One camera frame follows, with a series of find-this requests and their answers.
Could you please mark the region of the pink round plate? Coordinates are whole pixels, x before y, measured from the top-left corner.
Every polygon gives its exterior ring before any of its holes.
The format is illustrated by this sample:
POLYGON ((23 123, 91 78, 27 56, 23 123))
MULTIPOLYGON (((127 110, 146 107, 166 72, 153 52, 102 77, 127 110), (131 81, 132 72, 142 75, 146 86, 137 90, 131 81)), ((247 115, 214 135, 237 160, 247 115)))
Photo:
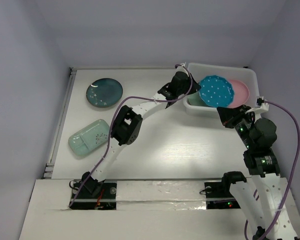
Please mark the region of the pink round plate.
POLYGON ((248 87, 242 81, 236 79, 228 79, 227 81, 231 85, 230 95, 232 96, 232 102, 227 108, 237 108, 244 105, 250 97, 248 87))

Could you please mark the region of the mint rectangular divided plate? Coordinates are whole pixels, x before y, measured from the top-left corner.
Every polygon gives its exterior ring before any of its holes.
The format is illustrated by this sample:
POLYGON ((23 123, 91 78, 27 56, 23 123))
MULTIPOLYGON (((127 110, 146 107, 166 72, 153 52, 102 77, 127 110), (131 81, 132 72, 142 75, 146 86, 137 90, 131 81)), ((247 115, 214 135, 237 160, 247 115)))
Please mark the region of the mint rectangular divided plate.
POLYGON ((85 157, 108 141, 110 126, 98 119, 71 135, 68 144, 72 152, 85 157))

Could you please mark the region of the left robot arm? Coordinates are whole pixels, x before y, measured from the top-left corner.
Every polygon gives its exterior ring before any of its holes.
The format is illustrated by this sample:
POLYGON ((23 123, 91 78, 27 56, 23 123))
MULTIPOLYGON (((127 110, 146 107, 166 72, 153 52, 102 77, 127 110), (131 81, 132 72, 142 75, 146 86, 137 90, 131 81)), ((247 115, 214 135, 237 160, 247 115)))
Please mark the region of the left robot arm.
POLYGON ((91 171, 82 175, 77 191, 83 189, 91 198, 98 196, 118 155, 139 136, 143 121, 200 89, 187 68, 177 64, 172 80, 153 97, 130 96, 124 99, 112 118, 105 153, 91 171))

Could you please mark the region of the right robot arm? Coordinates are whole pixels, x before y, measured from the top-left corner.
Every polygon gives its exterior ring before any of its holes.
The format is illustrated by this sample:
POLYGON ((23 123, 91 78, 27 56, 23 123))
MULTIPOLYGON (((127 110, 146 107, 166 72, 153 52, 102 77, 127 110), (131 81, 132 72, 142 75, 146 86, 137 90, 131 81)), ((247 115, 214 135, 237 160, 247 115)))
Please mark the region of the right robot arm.
POLYGON ((253 194, 242 172, 231 171, 221 179, 221 192, 235 198, 254 240, 297 240, 285 207, 289 191, 280 186, 281 171, 272 150, 276 125, 267 118, 256 119, 255 110, 246 105, 218 107, 217 112, 222 125, 234 129, 246 147, 243 160, 256 190, 253 194))

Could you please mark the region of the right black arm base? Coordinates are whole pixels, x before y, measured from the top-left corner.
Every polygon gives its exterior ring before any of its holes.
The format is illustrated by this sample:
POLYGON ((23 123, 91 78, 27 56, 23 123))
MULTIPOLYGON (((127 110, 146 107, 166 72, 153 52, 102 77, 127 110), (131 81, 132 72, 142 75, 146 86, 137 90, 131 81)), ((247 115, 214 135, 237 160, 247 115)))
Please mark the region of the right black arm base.
POLYGON ((199 192, 206 197, 207 209, 240 209, 240 205, 230 193, 230 186, 237 182, 247 182, 240 171, 230 171, 223 174, 220 181, 204 183, 204 189, 199 192))

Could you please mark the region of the dark teal round plate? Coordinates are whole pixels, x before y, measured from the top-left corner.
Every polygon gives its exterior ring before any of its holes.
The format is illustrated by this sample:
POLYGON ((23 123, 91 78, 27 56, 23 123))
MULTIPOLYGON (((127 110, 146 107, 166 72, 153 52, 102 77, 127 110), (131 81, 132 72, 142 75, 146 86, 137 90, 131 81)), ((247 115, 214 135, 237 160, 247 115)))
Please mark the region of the dark teal round plate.
POLYGON ((122 96, 123 87, 113 78, 100 78, 95 80, 86 90, 87 101, 97 108, 112 107, 122 96))

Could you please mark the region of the blue polka dot plate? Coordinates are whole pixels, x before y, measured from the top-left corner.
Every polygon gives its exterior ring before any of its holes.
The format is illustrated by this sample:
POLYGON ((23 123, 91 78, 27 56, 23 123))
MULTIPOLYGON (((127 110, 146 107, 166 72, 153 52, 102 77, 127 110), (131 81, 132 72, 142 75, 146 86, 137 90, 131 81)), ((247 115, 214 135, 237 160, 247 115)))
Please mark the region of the blue polka dot plate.
POLYGON ((199 85, 199 96, 209 107, 228 107, 234 100, 235 92, 232 84, 224 77, 208 75, 199 85))

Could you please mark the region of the mint green flower plate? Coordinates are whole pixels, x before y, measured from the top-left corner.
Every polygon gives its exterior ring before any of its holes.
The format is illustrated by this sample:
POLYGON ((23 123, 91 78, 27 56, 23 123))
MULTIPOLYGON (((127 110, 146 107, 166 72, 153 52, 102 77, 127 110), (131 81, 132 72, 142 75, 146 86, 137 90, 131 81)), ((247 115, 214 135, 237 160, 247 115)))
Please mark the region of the mint green flower plate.
POLYGON ((200 93, 196 92, 188 96, 188 103, 192 106, 206 107, 206 103, 201 99, 200 93))

